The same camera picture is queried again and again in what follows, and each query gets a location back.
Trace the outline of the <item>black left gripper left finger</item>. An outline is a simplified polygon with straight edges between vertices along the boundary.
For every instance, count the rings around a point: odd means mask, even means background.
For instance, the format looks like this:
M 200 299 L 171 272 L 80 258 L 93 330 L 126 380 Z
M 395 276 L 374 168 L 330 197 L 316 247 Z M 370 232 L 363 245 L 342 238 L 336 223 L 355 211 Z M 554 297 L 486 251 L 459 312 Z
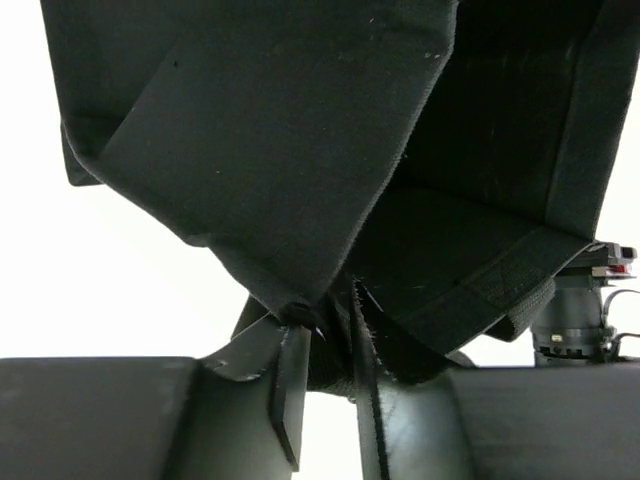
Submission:
M 5 479 L 287 479 L 310 334 L 262 319 L 203 359 L 1 363 Z

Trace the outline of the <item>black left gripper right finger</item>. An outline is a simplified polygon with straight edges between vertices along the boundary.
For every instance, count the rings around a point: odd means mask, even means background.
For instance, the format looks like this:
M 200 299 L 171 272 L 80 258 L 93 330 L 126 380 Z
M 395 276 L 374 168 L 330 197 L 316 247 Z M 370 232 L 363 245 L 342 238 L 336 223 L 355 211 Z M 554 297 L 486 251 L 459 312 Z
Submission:
M 367 479 L 635 479 L 639 362 L 464 368 L 350 295 Z

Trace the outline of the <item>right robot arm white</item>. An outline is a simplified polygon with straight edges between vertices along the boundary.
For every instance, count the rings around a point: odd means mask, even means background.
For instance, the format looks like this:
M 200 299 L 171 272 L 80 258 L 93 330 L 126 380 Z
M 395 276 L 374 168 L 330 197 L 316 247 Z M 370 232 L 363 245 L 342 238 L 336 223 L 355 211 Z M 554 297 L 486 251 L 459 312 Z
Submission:
M 634 277 L 633 247 L 597 242 L 587 247 L 554 277 L 554 296 L 531 325 L 537 367 L 614 364 L 626 359 L 621 343 L 628 335 L 608 322 L 613 300 L 604 297 L 613 281 Z

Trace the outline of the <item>black canvas bag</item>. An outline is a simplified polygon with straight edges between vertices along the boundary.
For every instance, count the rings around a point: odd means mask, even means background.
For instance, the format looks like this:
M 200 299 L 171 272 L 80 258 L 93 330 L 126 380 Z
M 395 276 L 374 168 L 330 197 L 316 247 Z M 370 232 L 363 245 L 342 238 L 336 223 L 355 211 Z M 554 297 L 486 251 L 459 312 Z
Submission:
M 449 354 L 521 335 L 592 243 L 635 1 L 45 1 L 65 166 L 318 330 L 351 391 L 350 285 Z

